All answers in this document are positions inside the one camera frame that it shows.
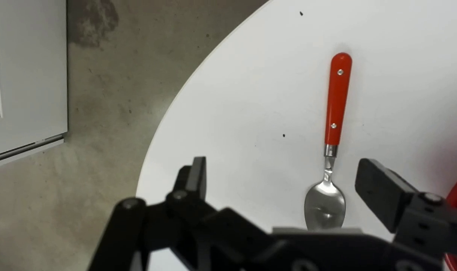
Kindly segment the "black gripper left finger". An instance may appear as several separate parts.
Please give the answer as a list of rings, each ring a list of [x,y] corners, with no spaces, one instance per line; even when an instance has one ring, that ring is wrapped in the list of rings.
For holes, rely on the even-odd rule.
[[[195,193],[200,199],[206,197],[207,188],[206,158],[195,157],[191,166],[183,166],[176,178],[174,190]]]

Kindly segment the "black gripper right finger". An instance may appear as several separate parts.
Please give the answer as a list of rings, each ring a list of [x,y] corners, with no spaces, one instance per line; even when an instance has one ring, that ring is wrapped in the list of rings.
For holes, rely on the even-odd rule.
[[[416,188],[404,178],[372,158],[359,160],[354,190],[390,234],[396,231],[404,208],[416,194]]]

